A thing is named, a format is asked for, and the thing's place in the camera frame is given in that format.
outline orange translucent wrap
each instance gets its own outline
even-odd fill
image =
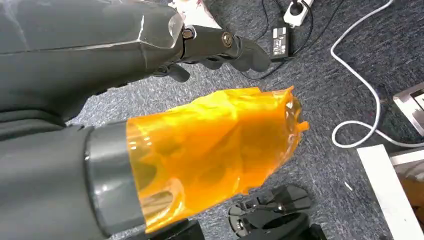
[[[131,118],[127,144],[146,232],[261,186],[307,130],[292,89],[228,89]]]

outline carpet floor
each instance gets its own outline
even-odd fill
[[[337,1],[316,0],[312,7],[314,28],[319,34]],[[217,21],[230,31],[254,39],[266,27],[261,0],[205,0]],[[289,1],[280,1],[286,8]],[[295,87],[303,106],[307,131],[294,157],[273,174],[257,191],[294,184],[305,188],[314,200],[313,223],[321,224],[329,240],[377,240],[391,237],[383,213],[355,149],[340,149],[331,142],[333,128],[342,121],[372,124],[375,103],[370,91],[330,55],[330,47],[355,21],[383,5],[385,0],[345,0],[326,32],[311,48],[285,63],[275,74],[252,82],[228,65],[212,71],[202,65],[187,65],[191,79],[178,83],[168,77],[150,77],[126,87],[110,89],[90,98],[72,123],[101,126],[109,121],[165,111],[211,92],[229,88],[260,86],[263,90]],[[279,9],[265,1],[271,26]],[[367,19],[339,44],[336,53],[377,90],[382,104],[379,129],[403,142],[423,141],[392,97],[424,81],[424,3],[397,0],[392,6]],[[305,39],[309,19],[293,30],[294,48]],[[270,32],[258,42],[268,49]],[[361,126],[348,126],[337,139],[352,143],[367,133]],[[386,143],[373,136],[366,145]],[[399,150],[387,144],[391,151]],[[348,183],[353,190],[345,186]],[[195,216],[207,240],[236,239],[226,222],[230,199]]]

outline robotic arm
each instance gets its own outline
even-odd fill
[[[254,42],[145,1],[5,0],[0,29],[2,239],[104,239],[158,211],[140,205],[136,184],[155,169],[135,184],[125,122],[66,126],[89,97],[148,76],[185,82],[178,63],[270,65]]]

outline gray cylindrical part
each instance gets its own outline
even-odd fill
[[[122,232],[145,223],[127,150],[126,122],[95,129],[85,157],[91,200],[102,230]]]
[[[41,120],[21,125],[37,126]],[[0,141],[0,239],[98,240],[80,126]]]

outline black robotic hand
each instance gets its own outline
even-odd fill
[[[202,64],[211,70],[229,63],[238,71],[252,69],[259,73],[265,72],[271,64],[267,53],[254,41],[222,29],[191,25],[182,30],[181,35],[184,53],[175,63]],[[176,64],[161,67],[153,75],[170,76],[181,83],[190,78],[190,74]]]

